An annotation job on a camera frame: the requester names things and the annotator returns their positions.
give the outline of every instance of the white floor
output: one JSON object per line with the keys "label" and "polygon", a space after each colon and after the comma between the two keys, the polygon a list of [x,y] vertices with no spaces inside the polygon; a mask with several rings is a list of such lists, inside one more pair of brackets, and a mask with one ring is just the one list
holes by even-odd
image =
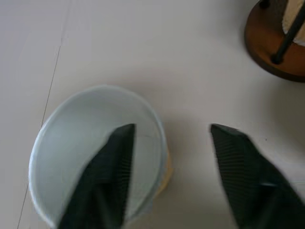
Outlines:
{"label": "white floor", "polygon": [[234,229],[210,123],[253,137],[305,196],[305,84],[262,70],[243,45],[256,0],[8,0],[0,3],[0,224],[48,228],[27,191],[41,124],[102,83],[145,97],[164,121],[175,174],[131,229]]}

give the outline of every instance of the round wooden base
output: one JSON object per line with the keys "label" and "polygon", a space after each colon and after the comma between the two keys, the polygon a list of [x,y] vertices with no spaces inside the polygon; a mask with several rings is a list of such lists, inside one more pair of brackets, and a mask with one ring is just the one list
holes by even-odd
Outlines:
{"label": "round wooden base", "polygon": [[270,60],[285,36],[282,18],[286,2],[279,2],[271,1],[266,9],[261,9],[259,3],[254,6],[244,31],[245,44],[254,61],[266,71],[287,80],[305,82],[305,47],[292,43],[280,64]]}

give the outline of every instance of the cup rim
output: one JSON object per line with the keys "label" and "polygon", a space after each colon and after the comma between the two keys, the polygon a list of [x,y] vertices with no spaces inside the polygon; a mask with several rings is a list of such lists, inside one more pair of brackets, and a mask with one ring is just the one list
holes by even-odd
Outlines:
{"label": "cup rim", "polygon": [[102,89],[111,89],[119,92],[125,93],[127,96],[134,97],[136,100],[140,101],[148,110],[151,112],[153,118],[155,119],[157,129],[159,131],[159,134],[161,136],[161,166],[157,175],[157,178],[155,180],[155,183],[152,186],[152,189],[142,202],[142,204],[139,206],[139,208],[134,212],[134,214],[129,218],[126,219],[127,221],[133,221],[135,218],[137,218],[142,212],[144,212],[151,204],[153,198],[155,197],[156,192],[158,191],[158,187],[162,182],[162,178],[165,174],[166,171],[166,161],[167,161],[167,143],[166,143],[166,137],[165,137],[165,132],[164,132],[164,127],[163,124],[155,112],[155,110],[152,108],[152,106],[140,95],[138,95],[135,92],[129,91],[127,89],[124,89],[119,86],[114,86],[114,85],[108,85],[108,84],[102,84],[94,87],[90,87],[88,89],[85,89],[81,92],[78,92],[72,96],[70,96],[68,99],[66,99],[64,102],[62,102],[50,115],[50,117],[46,120],[46,122],[42,125],[35,143],[33,145],[33,149],[31,151],[30,155],[30,162],[29,162],[29,190],[30,190],[30,196],[34,205],[34,208],[36,212],[40,215],[40,217],[51,227],[54,228],[56,227],[57,222],[54,222],[51,220],[51,218],[47,215],[47,213],[44,211],[44,207],[42,206],[41,202],[39,202],[38,197],[37,197],[37,192],[35,190],[35,165],[36,165],[36,157],[39,151],[39,147],[41,144],[41,141],[43,139],[43,135],[45,131],[48,129],[48,127],[52,124],[52,121],[56,117],[56,115],[62,111],[66,105],[68,105],[71,101],[77,99],[78,97],[82,96],[83,94],[96,91],[96,90],[102,90]]}

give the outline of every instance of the metal stand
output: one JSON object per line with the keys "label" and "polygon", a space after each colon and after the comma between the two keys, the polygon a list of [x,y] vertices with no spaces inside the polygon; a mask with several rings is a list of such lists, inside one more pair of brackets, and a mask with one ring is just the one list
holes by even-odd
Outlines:
{"label": "metal stand", "polygon": [[[269,0],[263,0],[260,3],[265,5],[266,3],[263,2],[269,2]],[[283,61],[283,56],[286,53],[287,49],[291,45],[292,41],[294,40],[295,36],[301,29],[303,23],[305,21],[305,2],[302,5],[300,11],[298,12],[294,22],[292,23],[288,33],[286,34],[284,40],[282,41],[280,47],[278,48],[277,52],[271,56],[271,62],[274,64],[280,64]]]}
{"label": "metal stand", "polygon": [[262,0],[259,3],[260,8],[267,9],[270,6],[270,0]]}

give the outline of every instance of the cylindrical holder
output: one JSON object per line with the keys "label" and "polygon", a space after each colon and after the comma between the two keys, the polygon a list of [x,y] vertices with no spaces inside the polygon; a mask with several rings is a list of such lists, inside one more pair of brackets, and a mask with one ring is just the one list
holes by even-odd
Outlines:
{"label": "cylindrical holder", "polygon": [[283,19],[287,6],[287,0],[257,3],[246,23],[245,44],[254,61],[266,71],[287,80],[305,82],[305,47],[292,42],[294,33],[302,30],[298,26],[302,14],[298,10],[295,18],[301,20],[293,20],[296,29],[286,36]]}
{"label": "cylindrical holder", "polygon": [[[283,31],[285,34],[287,34],[303,4],[304,0],[288,0],[283,17]],[[294,39],[294,42],[305,46],[305,24],[302,25],[300,31]]]}

